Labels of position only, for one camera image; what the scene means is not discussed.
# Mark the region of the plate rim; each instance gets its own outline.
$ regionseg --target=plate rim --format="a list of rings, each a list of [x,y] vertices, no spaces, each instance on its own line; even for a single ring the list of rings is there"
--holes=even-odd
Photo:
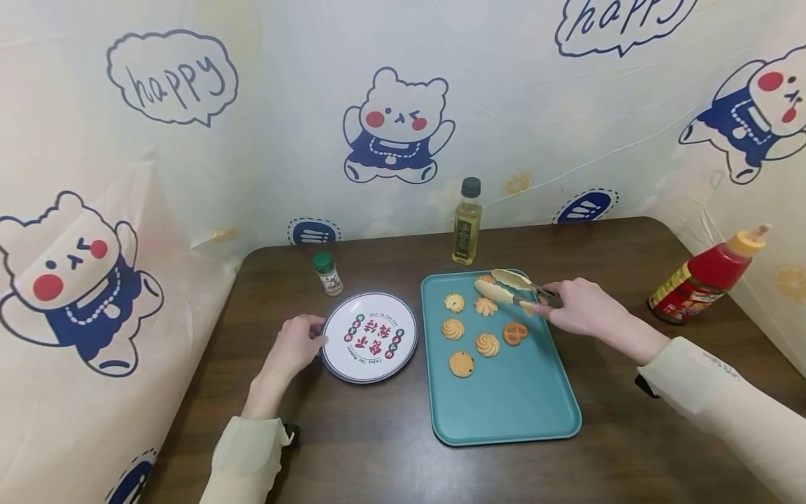
[[[344,301],[342,301],[341,303],[339,303],[339,305],[336,306],[330,312],[330,315],[328,315],[328,317],[327,317],[327,319],[325,321],[325,325],[322,326],[322,333],[326,334],[325,330],[327,329],[327,326],[330,323],[330,320],[333,318],[333,314],[338,312],[339,310],[341,310],[342,307],[344,307],[344,305],[348,304],[350,301],[352,301],[352,300],[354,300],[356,298],[363,298],[364,296],[369,296],[369,295],[373,295],[373,294],[378,294],[378,295],[381,295],[381,296],[386,296],[388,298],[393,298],[393,299],[397,300],[401,305],[403,305],[403,307],[405,307],[406,310],[409,311],[409,315],[411,315],[411,319],[414,322],[414,324],[413,324],[414,325],[414,342],[411,345],[411,350],[409,351],[409,354],[401,361],[401,363],[396,368],[394,368],[389,373],[386,373],[382,377],[370,378],[368,380],[355,379],[355,378],[349,377],[349,376],[339,372],[330,363],[330,359],[328,359],[327,352],[325,351],[325,345],[322,345],[322,348],[319,351],[319,354],[320,354],[320,356],[322,358],[322,363],[325,365],[327,370],[330,371],[330,373],[332,373],[339,380],[343,380],[343,381],[346,381],[348,383],[353,383],[353,384],[356,384],[356,385],[369,385],[371,383],[378,383],[379,381],[387,380],[390,377],[394,376],[396,373],[401,371],[401,369],[403,369],[406,364],[409,363],[409,361],[411,360],[412,356],[414,355],[414,352],[417,350],[417,344],[419,343],[420,331],[418,330],[417,318],[414,316],[414,312],[411,310],[411,307],[408,304],[406,304],[405,301],[403,301],[402,299],[400,299],[398,296],[396,296],[394,294],[389,294],[389,293],[386,293],[386,292],[380,292],[380,291],[376,291],[376,290],[354,294],[354,295],[350,296],[349,298],[345,299]]]

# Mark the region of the seasoning bottle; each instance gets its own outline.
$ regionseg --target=seasoning bottle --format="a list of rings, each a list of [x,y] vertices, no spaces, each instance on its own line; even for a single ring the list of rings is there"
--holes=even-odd
[[[320,252],[314,256],[314,269],[319,275],[319,280],[322,281],[325,294],[338,296],[342,293],[344,285],[342,285],[342,279],[339,278],[339,272],[336,271],[336,265],[333,264],[333,256],[327,252]]]
[[[649,298],[652,313],[669,323],[683,324],[705,310],[736,285],[753,255],[767,244],[764,224],[739,231],[723,244],[694,256]]]
[[[462,202],[454,214],[453,260],[466,266],[476,258],[476,245],[479,241],[481,224],[481,181],[468,177],[462,182]]]

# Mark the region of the round cookie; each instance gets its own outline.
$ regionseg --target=round cookie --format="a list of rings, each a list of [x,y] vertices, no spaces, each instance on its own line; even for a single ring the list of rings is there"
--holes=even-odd
[[[501,343],[498,338],[491,334],[484,333],[476,338],[476,350],[485,357],[494,357],[498,355],[498,350],[501,349]]]
[[[472,375],[475,366],[476,363],[473,361],[473,357],[467,352],[457,352],[448,360],[451,373],[459,378],[467,378]]]
[[[461,294],[448,294],[445,296],[445,307],[454,313],[459,313],[464,310],[464,298]]]
[[[442,323],[442,334],[451,341],[456,341],[464,335],[464,324],[459,319],[448,319]]]
[[[529,335],[529,330],[522,323],[510,322],[504,326],[504,341],[510,347],[516,347]]]
[[[475,306],[476,312],[481,314],[482,317],[490,317],[498,311],[498,305],[492,299],[478,298]]]

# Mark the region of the left hand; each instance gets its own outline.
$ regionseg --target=left hand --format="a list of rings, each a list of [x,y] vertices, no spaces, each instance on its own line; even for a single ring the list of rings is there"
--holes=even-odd
[[[316,315],[297,315],[286,320],[260,373],[275,376],[279,373],[280,377],[291,381],[327,343],[327,336],[316,336],[323,323],[325,319]]]
[[[249,387],[249,397],[241,417],[268,420],[277,416],[280,400],[291,380],[305,368],[327,343],[326,336],[316,336],[325,319],[316,315],[298,315],[286,320],[277,333],[263,369]]]

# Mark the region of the cream sleeve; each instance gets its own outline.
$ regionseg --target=cream sleeve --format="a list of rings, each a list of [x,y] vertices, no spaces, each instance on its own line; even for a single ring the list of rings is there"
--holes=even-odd
[[[806,419],[685,338],[638,368],[652,390],[713,433],[784,502],[806,502]]]
[[[213,452],[213,470],[200,504],[264,504],[280,472],[280,451],[289,444],[279,419],[233,417]]]

